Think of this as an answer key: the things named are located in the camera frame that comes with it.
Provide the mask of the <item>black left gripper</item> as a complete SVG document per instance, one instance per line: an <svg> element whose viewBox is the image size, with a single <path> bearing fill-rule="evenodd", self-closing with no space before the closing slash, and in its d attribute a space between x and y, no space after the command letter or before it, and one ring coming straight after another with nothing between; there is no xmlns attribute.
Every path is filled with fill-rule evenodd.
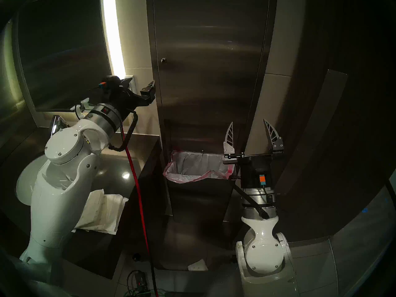
<svg viewBox="0 0 396 297"><path fill-rule="evenodd" d="M133 77L122 79L120 86L107 90L107 104L110 104L119 112L121 120L125 120L137 107L147 107L155 100L156 86L154 80L140 90L141 95L132 92L130 83L133 80Z"/></svg>

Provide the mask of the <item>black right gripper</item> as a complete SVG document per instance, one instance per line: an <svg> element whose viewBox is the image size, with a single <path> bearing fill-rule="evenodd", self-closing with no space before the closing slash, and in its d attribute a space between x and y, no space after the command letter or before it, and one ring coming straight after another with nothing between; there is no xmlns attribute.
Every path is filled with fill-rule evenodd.
<svg viewBox="0 0 396 297"><path fill-rule="evenodd" d="M283 137L263 119L269 145L269 153L245 155L235 154L234 128L230 123L223 141L223 164L237 164L240 167L241 187L243 189L275 188L271 174L271 162L284 154Z"/></svg>

